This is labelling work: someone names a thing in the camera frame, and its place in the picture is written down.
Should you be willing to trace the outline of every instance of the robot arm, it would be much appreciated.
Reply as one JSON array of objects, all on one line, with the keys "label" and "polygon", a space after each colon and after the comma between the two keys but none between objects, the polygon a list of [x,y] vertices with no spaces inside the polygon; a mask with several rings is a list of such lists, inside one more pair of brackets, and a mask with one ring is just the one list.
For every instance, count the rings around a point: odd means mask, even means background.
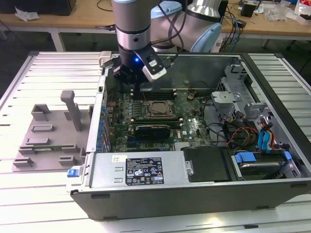
[{"label": "robot arm", "polygon": [[216,42],[221,24],[218,7],[221,0],[194,0],[183,12],[181,4],[160,0],[112,0],[120,57],[115,61],[114,76],[123,83],[153,82],[166,74],[155,50],[181,46],[178,37],[152,47],[151,40],[171,37],[176,32],[157,6],[161,6],[177,30],[187,18],[180,35],[184,49],[193,52],[209,51]]},{"label": "robot arm", "polygon": [[139,85],[166,74],[150,42],[151,9],[158,4],[159,0],[112,0],[120,52],[115,77],[124,83]]}]

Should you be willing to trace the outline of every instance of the warning label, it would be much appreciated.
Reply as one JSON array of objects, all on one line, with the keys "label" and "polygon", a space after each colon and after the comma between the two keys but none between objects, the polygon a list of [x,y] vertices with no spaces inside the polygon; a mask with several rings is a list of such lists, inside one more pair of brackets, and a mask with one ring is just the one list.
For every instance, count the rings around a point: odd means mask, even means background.
[{"label": "warning label", "polygon": [[163,184],[161,158],[126,159],[127,185]]}]

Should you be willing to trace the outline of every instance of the green circuit board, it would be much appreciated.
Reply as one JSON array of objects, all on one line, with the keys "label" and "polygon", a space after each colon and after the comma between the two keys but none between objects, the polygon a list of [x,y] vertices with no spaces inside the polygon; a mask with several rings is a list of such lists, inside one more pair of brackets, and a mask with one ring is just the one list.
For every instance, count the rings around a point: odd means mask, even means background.
[{"label": "green circuit board", "polygon": [[[199,98],[187,100],[188,94],[188,91],[177,91],[176,98],[168,101],[171,115],[164,114],[164,118],[168,119],[155,121],[148,119],[150,110],[145,101],[132,100],[129,94],[116,95],[111,106],[108,104],[111,125],[115,131],[111,152],[172,151],[176,150],[174,144],[178,142],[188,142],[189,146],[194,147],[211,145],[201,117],[202,104]],[[133,117],[148,121],[133,123]],[[170,136],[164,140],[139,141],[133,134],[134,128],[139,125],[170,125]]]}]

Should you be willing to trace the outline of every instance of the motherboard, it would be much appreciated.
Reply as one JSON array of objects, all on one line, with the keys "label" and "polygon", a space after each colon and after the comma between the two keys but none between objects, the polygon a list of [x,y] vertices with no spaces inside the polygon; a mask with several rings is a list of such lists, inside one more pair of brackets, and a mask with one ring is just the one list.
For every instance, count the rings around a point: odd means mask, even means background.
[{"label": "motherboard", "polygon": [[202,97],[188,90],[108,94],[111,152],[172,151],[211,144]]}]

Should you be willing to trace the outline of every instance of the workbench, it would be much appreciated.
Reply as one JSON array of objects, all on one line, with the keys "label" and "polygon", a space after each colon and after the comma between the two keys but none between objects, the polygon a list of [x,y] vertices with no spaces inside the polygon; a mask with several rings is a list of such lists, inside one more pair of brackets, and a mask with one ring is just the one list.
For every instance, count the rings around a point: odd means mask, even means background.
[{"label": "workbench", "polygon": [[[70,16],[39,15],[41,19],[24,22],[13,14],[0,14],[0,19],[10,27],[12,31],[48,32],[51,34],[56,51],[66,51],[61,33],[114,33],[108,30],[96,29],[96,26],[108,26],[114,24],[112,12],[97,8],[98,0],[77,0],[76,6]],[[229,1],[229,8],[237,0]],[[100,3],[105,9],[111,9],[108,0]],[[311,27],[301,25],[295,20],[287,22],[269,22],[263,14],[253,14],[251,18],[242,17],[237,6],[230,11],[237,17],[247,22],[241,35],[242,38],[257,39],[282,39],[282,40],[311,40]],[[229,35],[231,23],[228,19],[223,21],[220,38]],[[7,30],[0,25],[0,31]]]},{"label": "workbench", "polygon": [[[13,173],[19,145],[32,120],[35,103],[46,103],[50,110],[65,110],[59,96],[64,89],[74,90],[79,109],[94,104],[102,70],[98,52],[41,52],[30,55],[0,100],[0,231],[1,232],[211,232],[284,233],[311,229],[311,194],[305,194],[271,210],[250,210],[189,216],[168,216],[96,222],[66,192],[67,172]],[[250,54],[278,95],[309,99],[288,100],[289,111],[298,122],[309,119],[310,96],[299,74],[284,59],[273,54]],[[273,84],[286,76],[295,88],[281,89]],[[297,104],[304,103],[304,108]],[[306,134],[307,126],[299,124]]]}]

